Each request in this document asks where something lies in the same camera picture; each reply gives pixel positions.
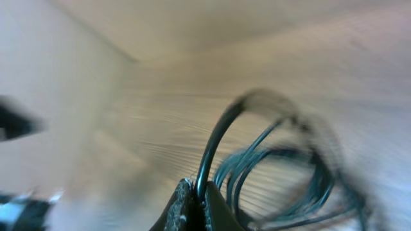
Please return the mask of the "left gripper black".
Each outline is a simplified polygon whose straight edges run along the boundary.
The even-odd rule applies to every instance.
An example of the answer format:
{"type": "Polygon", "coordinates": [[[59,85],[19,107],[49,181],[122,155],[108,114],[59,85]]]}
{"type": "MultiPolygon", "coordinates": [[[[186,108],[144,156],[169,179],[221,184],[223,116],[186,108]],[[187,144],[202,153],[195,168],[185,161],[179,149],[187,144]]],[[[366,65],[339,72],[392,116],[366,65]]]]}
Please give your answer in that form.
{"type": "MultiPolygon", "coordinates": [[[[1,96],[1,141],[12,141],[44,130],[41,118],[9,96],[1,96]]],[[[64,190],[46,199],[35,197],[36,189],[20,194],[1,192],[1,231],[46,231],[48,215],[64,190]]]]}

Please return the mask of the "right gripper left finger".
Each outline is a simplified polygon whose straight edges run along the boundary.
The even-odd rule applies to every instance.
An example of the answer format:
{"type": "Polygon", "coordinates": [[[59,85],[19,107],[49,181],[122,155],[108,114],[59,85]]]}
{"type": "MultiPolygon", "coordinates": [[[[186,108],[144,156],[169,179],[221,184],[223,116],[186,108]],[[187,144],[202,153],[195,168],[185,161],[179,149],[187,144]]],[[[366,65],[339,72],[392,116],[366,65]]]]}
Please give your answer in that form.
{"type": "Polygon", "coordinates": [[[192,190],[192,183],[187,178],[181,179],[150,231],[187,231],[193,208],[192,190]]]}

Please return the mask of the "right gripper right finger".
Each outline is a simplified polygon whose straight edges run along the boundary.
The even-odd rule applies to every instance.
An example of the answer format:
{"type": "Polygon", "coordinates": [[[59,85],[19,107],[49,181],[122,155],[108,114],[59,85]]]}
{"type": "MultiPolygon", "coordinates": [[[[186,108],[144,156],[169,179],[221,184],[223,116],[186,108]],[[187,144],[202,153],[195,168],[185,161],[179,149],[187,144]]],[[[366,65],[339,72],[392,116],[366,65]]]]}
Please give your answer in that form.
{"type": "Polygon", "coordinates": [[[205,192],[205,227],[209,231],[245,231],[212,181],[208,181],[205,192]]]}

